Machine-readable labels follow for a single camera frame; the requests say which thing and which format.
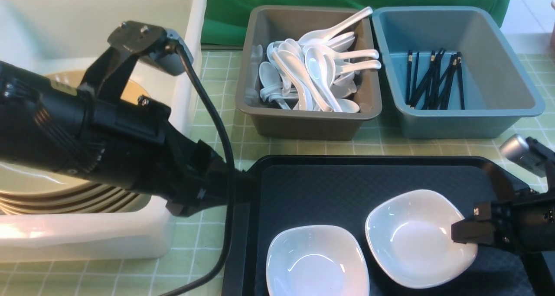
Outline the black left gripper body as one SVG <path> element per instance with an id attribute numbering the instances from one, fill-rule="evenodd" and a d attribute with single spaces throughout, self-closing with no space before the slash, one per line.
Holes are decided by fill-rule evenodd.
<path id="1" fill-rule="evenodd" d="M 165 42 L 165 28 L 125 21 L 108 37 L 109 48 L 86 70 L 80 88 L 94 91 L 86 99 L 78 136 L 87 149 L 85 179 L 130 192 L 156 195 L 169 211 L 190 216 L 204 209 L 248 200 L 254 180 L 238 170 L 232 150 L 220 156 L 205 142 L 193 141 L 169 122 L 172 110 L 153 98 L 136 104 L 121 100 L 139 59 Z M 222 143 L 229 143 L 223 122 L 192 63 L 176 44 L 189 81 L 216 126 Z"/>

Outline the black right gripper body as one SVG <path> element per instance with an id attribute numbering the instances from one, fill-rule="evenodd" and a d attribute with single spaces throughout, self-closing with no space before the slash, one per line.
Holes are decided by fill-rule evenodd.
<path id="1" fill-rule="evenodd" d="M 525 138 L 533 151 L 545 157 L 548 190 L 515 192 L 504 202 L 483 203 L 474 217 L 497 219 L 496 244 L 488 245 L 514 254 L 554 251 L 554 151 L 535 138 Z"/>

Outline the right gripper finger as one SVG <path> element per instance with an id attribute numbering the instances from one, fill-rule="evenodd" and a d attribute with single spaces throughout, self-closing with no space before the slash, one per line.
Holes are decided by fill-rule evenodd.
<path id="1" fill-rule="evenodd" d="M 495 245 L 497 219 L 466 218 L 451 225 L 451 239 L 460 244 Z"/>

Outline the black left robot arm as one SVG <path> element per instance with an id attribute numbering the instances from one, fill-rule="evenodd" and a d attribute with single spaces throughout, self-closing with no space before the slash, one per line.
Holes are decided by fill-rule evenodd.
<path id="1" fill-rule="evenodd" d="M 176 216 L 248 202 L 256 179 L 236 169 L 232 146 L 193 58 L 170 28 L 126 21 L 78 87 L 1 62 L 1 160 L 162 197 Z M 224 148 L 192 141 L 169 122 L 169 106 L 121 99 L 136 64 L 187 74 Z"/>

